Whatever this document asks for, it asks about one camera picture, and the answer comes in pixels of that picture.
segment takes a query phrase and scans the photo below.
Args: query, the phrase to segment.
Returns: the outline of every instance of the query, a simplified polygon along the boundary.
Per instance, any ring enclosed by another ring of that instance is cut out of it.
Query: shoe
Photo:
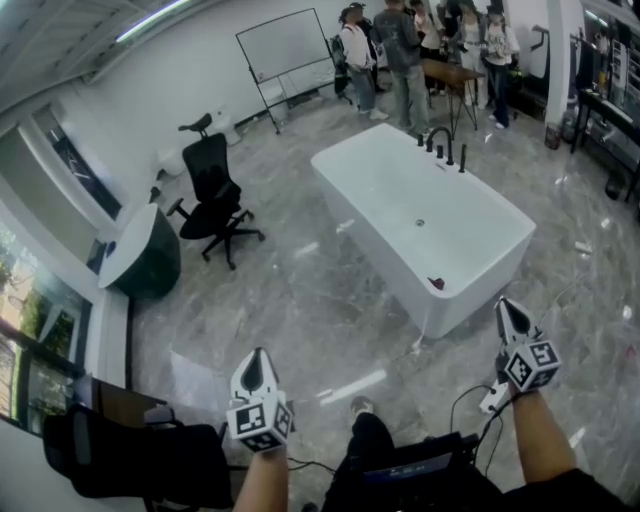
[[[374,108],[371,111],[371,115],[369,116],[369,118],[372,121],[384,121],[385,119],[389,119],[389,116],[384,112],[380,112],[377,108]]]
[[[357,396],[351,402],[351,426],[353,426],[362,413],[373,414],[373,402],[366,396]]]

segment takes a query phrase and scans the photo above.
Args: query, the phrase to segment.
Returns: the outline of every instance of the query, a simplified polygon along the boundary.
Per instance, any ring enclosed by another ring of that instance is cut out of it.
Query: backpack
[[[339,71],[340,73],[346,73],[347,57],[344,54],[344,44],[342,44],[342,38],[340,37],[340,34],[332,37],[329,40],[329,47],[331,48],[331,57],[333,58],[333,64],[336,67],[336,71]]]

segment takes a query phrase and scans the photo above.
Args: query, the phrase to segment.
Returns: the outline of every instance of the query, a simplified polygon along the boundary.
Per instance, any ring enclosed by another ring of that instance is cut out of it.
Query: jeans
[[[392,71],[391,77],[396,108],[400,114],[400,127],[407,131],[413,129],[416,133],[425,133],[429,123],[429,110],[422,66],[414,66],[406,73]],[[414,123],[411,122],[410,114],[412,105]]]
[[[358,95],[360,112],[363,114],[371,112],[376,106],[376,89],[373,85],[371,71],[368,69],[359,71],[349,66],[349,76]]]
[[[493,115],[505,128],[509,126],[509,106],[507,105],[507,66],[496,66],[487,62],[487,74],[495,94],[496,110]]]

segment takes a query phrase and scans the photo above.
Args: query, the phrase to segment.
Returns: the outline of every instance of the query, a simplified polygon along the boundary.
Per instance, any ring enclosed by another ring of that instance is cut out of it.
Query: window
[[[84,373],[91,304],[54,276],[0,222],[0,415],[40,434],[66,410]]]
[[[111,217],[116,219],[122,209],[122,205],[104,186],[100,178],[96,176],[89,164],[82,158],[67,134],[51,112],[50,107],[36,112],[34,119],[42,132],[45,134],[53,149],[62,159],[69,171],[80,182],[84,189],[91,194],[91,197],[102,207]]]

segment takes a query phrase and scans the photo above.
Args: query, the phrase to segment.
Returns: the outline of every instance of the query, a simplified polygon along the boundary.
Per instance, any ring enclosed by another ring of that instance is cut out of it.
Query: chair headrest
[[[184,132],[184,131],[190,130],[192,132],[201,132],[209,128],[212,122],[213,122],[213,118],[211,117],[211,114],[205,114],[193,124],[180,126],[178,128],[178,131]]]

